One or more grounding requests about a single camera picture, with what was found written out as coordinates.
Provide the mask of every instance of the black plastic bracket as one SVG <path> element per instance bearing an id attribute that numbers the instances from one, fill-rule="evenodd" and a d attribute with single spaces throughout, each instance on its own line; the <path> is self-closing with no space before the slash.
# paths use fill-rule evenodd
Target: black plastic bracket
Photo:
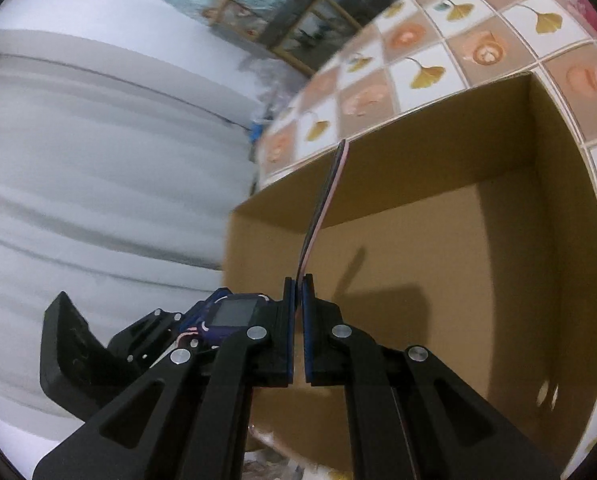
<path id="1" fill-rule="evenodd" d="M 287 278 L 283 299 L 267 302 L 219 349 L 170 352 L 44 457 L 34 480 L 240 479 L 252 388 L 291 383 L 295 288 Z M 78 313 L 66 294 L 57 301 L 70 328 Z M 50 320 L 61 317 L 54 303 Z"/>

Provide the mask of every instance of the silver bolt head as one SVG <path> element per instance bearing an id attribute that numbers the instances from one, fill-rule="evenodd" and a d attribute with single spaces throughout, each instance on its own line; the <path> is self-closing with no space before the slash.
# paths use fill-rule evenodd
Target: silver bolt head
<path id="1" fill-rule="evenodd" d="M 335 325 L 332 328 L 332 335 L 344 339 L 352 335 L 352 329 L 347 325 Z"/>
<path id="2" fill-rule="evenodd" d="M 267 335 L 267 330 L 262 326 L 251 326 L 247 329 L 247 336 L 250 339 L 263 339 Z"/>
<path id="3" fill-rule="evenodd" d="M 428 351 L 422 346 L 413 346 L 407 351 L 407 356 L 418 363 L 422 363 L 429 357 Z"/>
<path id="4" fill-rule="evenodd" d="M 170 360 L 175 365 L 182 365 L 183 363 L 188 362 L 190 357 L 192 357 L 192 354 L 190 354 L 190 351 L 186 348 L 178 348 L 170 354 Z"/>

